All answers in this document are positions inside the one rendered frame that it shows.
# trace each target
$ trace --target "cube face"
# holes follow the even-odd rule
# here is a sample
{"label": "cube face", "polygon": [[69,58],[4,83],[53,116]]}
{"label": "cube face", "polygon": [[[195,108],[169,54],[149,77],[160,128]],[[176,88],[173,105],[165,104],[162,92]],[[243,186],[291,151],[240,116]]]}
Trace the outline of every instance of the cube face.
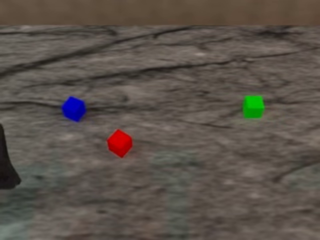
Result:
{"label": "cube face", "polygon": [[243,116],[246,119],[260,119],[265,111],[262,96],[245,96],[243,101]]}
{"label": "cube face", "polygon": [[75,122],[79,122],[86,113],[85,102],[70,96],[62,105],[63,115]]}
{"label": "cube face", "polygon": [[133,146],[131,136],[120,129],[117,129],[106,142],[109,150],[120,158],[123,158]]}

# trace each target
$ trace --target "brown wall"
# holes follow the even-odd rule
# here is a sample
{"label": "brown wall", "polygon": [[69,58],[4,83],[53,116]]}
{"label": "brown wall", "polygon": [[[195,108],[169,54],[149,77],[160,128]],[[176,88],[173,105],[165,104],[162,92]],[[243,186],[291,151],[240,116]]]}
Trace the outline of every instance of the brown wall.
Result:
{"label": "brown wall", "polygon": [[1,0],[0,24],[320,24],[319,0]]}

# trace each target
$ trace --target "cube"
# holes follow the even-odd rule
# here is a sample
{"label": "cube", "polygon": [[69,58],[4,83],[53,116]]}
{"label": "cube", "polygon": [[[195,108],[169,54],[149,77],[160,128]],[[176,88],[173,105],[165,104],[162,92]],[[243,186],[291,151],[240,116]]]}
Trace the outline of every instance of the cube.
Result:
{"label": "cube", "polygon": [[86,104],[83,100],[70,96],[61,109],[66,118],[79,122],[86,113]]}
{"label": "cube", "polygon": [[123,158],[133,146],[131,136],[120,129],[117,129],[106,143],[109,150],[120,158]]}
{"label": "cube", "polygon": [[246,119],[260,119],[265,111],[262,96],[245,96],[243,101],[243,116]]}

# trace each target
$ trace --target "red cube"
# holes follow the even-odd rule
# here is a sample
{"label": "red cube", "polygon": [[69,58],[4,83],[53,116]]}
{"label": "red cube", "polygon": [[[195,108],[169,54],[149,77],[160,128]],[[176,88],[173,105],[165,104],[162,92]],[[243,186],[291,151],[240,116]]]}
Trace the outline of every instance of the red cube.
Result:
{"label": "red cube", "polygon": [[109,150],[120,158],[123,158],[133,146],[131,136],[120,129],[117,129],[106,143]]}

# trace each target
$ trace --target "black object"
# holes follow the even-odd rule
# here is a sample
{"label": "black object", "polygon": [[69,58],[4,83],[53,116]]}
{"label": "black object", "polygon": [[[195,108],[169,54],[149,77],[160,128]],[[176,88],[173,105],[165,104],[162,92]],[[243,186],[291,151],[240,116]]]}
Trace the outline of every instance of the black object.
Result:
{"label": "black object", "polygon": [[20,183],[21,178],[10,161],[5,130],[0,123],[0,190],[14,189]]}

